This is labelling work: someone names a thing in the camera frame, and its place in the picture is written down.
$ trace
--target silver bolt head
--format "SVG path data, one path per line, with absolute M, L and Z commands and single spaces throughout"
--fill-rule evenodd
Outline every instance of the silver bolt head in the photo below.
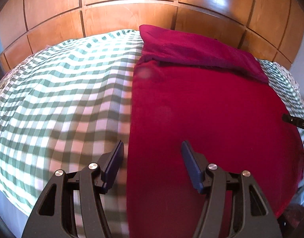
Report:
M 63 173 L 64 173 L 63 170 L 57 170 L 57 171 L 55 172 L 55 175 L 56 175 L 56 176 L 62 176 Z
M 88 168 L 91 169 L 91 170 L 94 170 L 98 167 L 98 165 L 96 163 L 91 163 L 89 164 Z
M 251 173 L 249 171 L 247 171 L 247 170 L 244 170 L 242 172 L 242 175 L 245 176 L 245 177 L 249 177 L 251 175 Z
M 208 165 L 208 168 L 209 168 L 210 170 L 217 170 L 218 166 L 217 166 L 216 164 L 209 164 L 209 165 Z

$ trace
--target wooden headboard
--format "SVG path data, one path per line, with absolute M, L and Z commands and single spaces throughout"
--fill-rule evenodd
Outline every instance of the wooden headboard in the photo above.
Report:
M 289 69 L 304 13 L 296 0 L 9 0 L 0 61 L 7 72 L 48 45 L 141 24 L 215 38 Z

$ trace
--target red fleece blanket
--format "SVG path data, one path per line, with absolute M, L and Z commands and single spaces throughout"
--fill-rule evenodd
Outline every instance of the red fleece blanket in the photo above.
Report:
M 249 170 L 280 216 L 301 180 L 304 151 L 259 63 L 203 36 L 148 25 L 140 33 L 128 154 L 130 237 L 192 237 L 205 196 L 192 187 L 180 153 L 184 140 L 226 171 Z M 226 221 L 221 236 L 227 229 Z

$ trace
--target red blanket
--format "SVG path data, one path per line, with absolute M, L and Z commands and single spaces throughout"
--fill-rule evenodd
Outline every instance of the red blanket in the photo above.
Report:
M 205 197 L 183 163 L 184 140 L 226 171 L 249 170 L 280 216 L 301 180 L 304 151 L 260 65 L 195 34 L 147 25 L 140 33 L 128 155 L 130 237 L 192 237 Z

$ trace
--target checkered blanket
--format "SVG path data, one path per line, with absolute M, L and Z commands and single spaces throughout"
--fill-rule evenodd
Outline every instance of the checkered blanket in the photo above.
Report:
M 68 40 L 27 58 L 0 82 L 0 190 L 19 210 L 30 214 L 56 170 L 79 171 L 122 140 L 123 166 L 101 198 L 113 237 L 129 236 L 131 87 L 142 47 L 133 30 Z M 304 118 L 304 103 L 287 73 L 276 63 L 259 62 L 290 114 Z M 82 237 L 78 193 L 74 200 Z

